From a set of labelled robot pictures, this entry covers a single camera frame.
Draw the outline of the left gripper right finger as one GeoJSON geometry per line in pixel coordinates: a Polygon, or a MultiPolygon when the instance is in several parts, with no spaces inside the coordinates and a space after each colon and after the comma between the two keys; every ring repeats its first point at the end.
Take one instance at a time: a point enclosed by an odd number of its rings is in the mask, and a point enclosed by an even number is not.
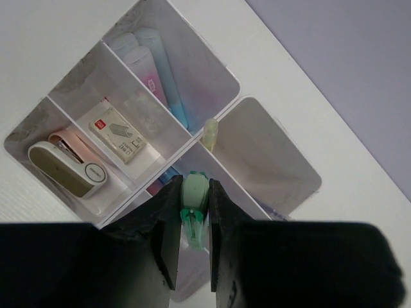
{"type": "Polygon", "coordinates": [[[264,221],[209,187],[211,290],[218,307],[399,307],[401,268],[368,223],[264,221]]]}

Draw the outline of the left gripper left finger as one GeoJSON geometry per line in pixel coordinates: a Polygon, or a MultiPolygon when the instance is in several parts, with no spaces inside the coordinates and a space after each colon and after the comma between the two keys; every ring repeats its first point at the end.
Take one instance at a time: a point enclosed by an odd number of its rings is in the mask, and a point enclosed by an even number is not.
{"type": "Polygon", "coordinates": [[[167,307],[177,284],[181,176],[117,221],[3,223],[2,307],[167,307]]]}

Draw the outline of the green correction tape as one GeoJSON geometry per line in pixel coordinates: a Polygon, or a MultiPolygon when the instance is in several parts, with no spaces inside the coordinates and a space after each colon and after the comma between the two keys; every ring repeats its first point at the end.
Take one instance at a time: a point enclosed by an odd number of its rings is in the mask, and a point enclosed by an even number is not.
{"type": "Polygon", "coordinates": [[[204,248],[208,215],[209,179],[204,172],[191,171],[180,190],[180,219],[188,246],[204,248]]]}

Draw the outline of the small pink stapler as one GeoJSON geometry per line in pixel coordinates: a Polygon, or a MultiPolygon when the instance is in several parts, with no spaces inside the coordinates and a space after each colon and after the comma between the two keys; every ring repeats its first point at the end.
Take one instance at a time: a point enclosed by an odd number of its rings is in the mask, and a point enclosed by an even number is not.
{"type": "Polygon", "coordinates": [[[28,158],[41,173],[77,198],[92,196],[108,179],[99,158],[68,128],[31,145],[28,158]]]}

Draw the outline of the yellow pen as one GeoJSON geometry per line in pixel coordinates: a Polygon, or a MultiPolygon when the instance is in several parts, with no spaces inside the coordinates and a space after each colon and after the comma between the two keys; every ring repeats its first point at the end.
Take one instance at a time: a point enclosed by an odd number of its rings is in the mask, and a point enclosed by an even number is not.
{"type": "Polygon", "coordinates": [[[208,119],[203,128],[202,144],[209,150],[213,151],[218,139],[218,121],[214,118],[208,119]]]}

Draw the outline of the purple pink highlighter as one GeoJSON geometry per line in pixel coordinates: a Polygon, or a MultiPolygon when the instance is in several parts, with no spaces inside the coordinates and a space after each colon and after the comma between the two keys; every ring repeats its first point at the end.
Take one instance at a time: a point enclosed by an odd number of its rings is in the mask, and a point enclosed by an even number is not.
{"type": "Polygon", "coordinates": [[[168,107],[168,102],[151,51],[146,46],[139,46],[126,54],[123,61],[148,90],[165,107],[168,107]]]}

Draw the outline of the pink correction tape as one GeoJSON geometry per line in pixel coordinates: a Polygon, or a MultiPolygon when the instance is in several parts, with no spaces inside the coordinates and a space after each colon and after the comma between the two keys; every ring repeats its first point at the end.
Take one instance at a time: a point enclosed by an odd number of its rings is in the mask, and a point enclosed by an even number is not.
{"type": "Polygon", "coordinates": [[[150,186],[147,187],[147,192],[151,196],[155,196],[162,188],[164,184],[160,180],[155,180],[150,186]]]}

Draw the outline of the blue correction tape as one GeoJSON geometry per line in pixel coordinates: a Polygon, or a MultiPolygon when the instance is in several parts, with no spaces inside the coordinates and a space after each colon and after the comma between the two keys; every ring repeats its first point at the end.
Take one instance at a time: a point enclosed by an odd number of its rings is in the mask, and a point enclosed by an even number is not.
{"type": "Polygon", "coordinates": [[[166,185],[174,176],[175,172],[168,169],[159,177],[159,181],[161,184],[166,185]]]}

